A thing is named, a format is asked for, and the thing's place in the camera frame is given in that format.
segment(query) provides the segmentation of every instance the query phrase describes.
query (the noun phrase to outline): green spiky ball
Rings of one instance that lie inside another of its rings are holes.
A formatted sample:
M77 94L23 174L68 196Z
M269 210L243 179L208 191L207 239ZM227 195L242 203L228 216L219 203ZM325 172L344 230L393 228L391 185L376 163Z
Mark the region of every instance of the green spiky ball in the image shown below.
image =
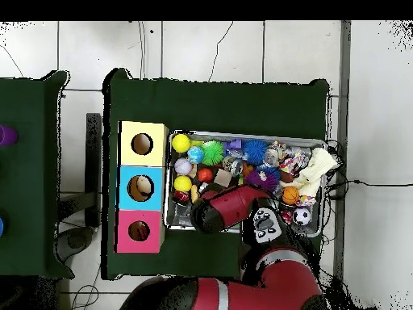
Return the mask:
M201 147L204 152L202 164L214 165L223 160L223 144L219 141L207 141L206 143L203 143Z

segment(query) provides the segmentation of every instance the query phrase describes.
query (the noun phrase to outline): yellow ball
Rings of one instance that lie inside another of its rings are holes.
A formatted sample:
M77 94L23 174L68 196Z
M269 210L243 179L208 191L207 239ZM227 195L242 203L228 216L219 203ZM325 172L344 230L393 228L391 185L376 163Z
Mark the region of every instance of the yellow ball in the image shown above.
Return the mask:
M185 134L177 134L172 139L172 146L175 151L184 153L190 149L190 138L188 138Z
M188 176L178 176L173 183L173 187L177 191L190 191L192 182Z

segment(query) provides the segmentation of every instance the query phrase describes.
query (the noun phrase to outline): blue box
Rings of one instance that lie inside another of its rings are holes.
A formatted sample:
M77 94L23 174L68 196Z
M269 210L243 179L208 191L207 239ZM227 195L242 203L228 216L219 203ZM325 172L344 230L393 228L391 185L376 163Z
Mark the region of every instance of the blue box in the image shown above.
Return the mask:
M164 169L165 168L121 165L119 210L161 211ZM127 184L132 177L137 175L149 177L154 185L151 197L143 202L135 201L127 193Z

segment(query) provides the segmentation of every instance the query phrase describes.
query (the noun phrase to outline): gray bin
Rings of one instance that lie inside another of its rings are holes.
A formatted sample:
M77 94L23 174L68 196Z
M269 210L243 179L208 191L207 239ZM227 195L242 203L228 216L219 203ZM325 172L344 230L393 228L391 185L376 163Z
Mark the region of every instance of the gray bin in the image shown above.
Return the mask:
M172 148L172 139L176 134L184 133L186 134L191 140L218 140L218 141L231 141L236 138L242 140L252 140L252 139L259 139L263 140L267 143L273 143L275 140L280 141L283 144L286 144L287 147L300 147L300 148L323 148L327 149L327 144L322 140L316 139L301 139L301 138L285 138L280 136L252 136L252 135L244 135L244 134L231 134L231 133L217 133L217 132L197 132L197 131L182 131L182 130L175 130L169 134L168 139L168 152L169 158L167 160L167 170L166 170L166 180L165 180L165 203L164 203L164 224L169 229L189 229L195 230L190 223L190 206L183 207L178 204L175 204L173 201L173 181L177 177L177 173L173 168L175 161L179 157L184 157L186 153L177 153ZM316 199L317 203L311 207L311 222L305 226L298 226L291 223L291 228L299 233L306 235L307 237L317 237L322 230L323 225L323 202L325 196L325 184L326 184L326 176L324 175L321 178L321 186L317 193ZM240 228L242 224L236 224L230 227L228 230L223 231L222 233L240 233Z

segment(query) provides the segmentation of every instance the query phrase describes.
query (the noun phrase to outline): green table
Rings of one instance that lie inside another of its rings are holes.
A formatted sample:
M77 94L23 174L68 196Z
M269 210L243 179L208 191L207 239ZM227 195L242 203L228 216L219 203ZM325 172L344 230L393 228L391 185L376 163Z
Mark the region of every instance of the green table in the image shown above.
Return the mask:
M0 147L0 274L72 278L54 250L57 222L57 104L67 73L0 79L0 122L19 134Z
M114 253L117 123L162 123L186 129L324 139L328 84L238 84L134 80L114 69L104 81L102 275L179 274L237 277L240 236L169 230L159 254Z

